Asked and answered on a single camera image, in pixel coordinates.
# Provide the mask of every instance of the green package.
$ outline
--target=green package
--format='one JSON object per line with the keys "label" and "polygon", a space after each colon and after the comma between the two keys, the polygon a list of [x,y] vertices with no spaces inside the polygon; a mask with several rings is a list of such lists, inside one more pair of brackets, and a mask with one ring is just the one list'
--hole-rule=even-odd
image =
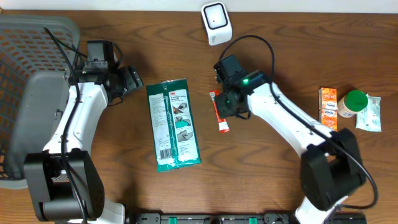
{"label": "green package", "polygon": [[157,171],[200,164],[186,79],[147,85]]}

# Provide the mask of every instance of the white packet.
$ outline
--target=white packet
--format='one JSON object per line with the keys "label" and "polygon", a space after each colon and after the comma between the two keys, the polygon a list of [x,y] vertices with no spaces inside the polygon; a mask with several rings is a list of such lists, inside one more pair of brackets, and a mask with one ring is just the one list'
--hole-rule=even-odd
{"label": "white packet", "polygon": [[356,128],[381,132],[380,97],[369,96],[368,105],[356,115]]}

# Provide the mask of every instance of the white plastic casing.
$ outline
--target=white plastic casing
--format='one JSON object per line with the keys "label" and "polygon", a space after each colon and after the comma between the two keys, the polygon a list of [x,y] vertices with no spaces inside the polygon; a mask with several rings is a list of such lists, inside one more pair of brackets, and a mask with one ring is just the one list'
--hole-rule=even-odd
{"label": "white plastic casing", "polygon": [[[103,85],[79,83],[79,89],[80,103],[69,126],[65,152],[78,148],[90,153],[95,129],[102,111],[108,104],[108,97]],[[44,146],[43,151],[49,151],[51,154],[61,153],[61,136],[75,105],[76,96],[76,87],[71,86],[68,104],[63,112],[61,122],[51,140]]]}
{"label": "white plastic casing", "polygon": [[211,46],[231,40],[232,25],[222,2],[213,2],[201,8],[201,18]]}
{"label": "white plastic casing", "polygon": [[[322,125],[317,120],[306,114],[293,102],[291,102],[281,92],[275,83],[272,83],[274,92],[279,99],[283,101],[290,110],[292,110],[297,116],[304,119],[308,124],[311,124],[319,132],[323,133],[327,137],[331,137],[330,132],[332,129]],[[311,133],[300,121],[290,115],[280,104],[275,101],[272,96],[271,88],[268,83],[265,83],[256,89],[254,93],[248,96],[248,105],[250,111],[267,121],[296,151],[298,156],[307,151],[307,146],[313,144],[315,146],[323,143],[325,140],[320,136]],[[341,204],[347,197],[343,197],[335,206]],[[322,224],[327,219],[335,208],[331,208],[328,211],[318,210],[308,198],[304,198],[301,206],[296,209],[295,217],[301,224]]]}
{"label": "white plastic casing", "polygon": [[[105,198],[104,210],[95,221],[88,221],[89,224],[125,224],[126,208],[120,204]],[[81,223],[82,220],[69,220],[68,223]]]}

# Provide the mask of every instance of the pill bottle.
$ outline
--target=pill bottle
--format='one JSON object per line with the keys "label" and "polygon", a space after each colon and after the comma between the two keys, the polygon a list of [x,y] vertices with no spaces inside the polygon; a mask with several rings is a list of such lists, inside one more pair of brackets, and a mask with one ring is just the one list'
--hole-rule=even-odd
{"label": "pill bottle", "polygon": [[353,90],[337,103],[337,112],[344,118],[356,115],[368,105],[368,97],[361,90]]}

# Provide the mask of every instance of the white device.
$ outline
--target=white device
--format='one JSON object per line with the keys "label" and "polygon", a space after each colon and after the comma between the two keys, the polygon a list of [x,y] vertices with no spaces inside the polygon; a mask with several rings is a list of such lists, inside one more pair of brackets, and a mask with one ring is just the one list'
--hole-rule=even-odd
{"label": "white device", "polygon": [[222,2],[213,2],[201,8],[203,27],[208,36],[209,45],[225,43],[232,38],[232,25],[228,12]]}

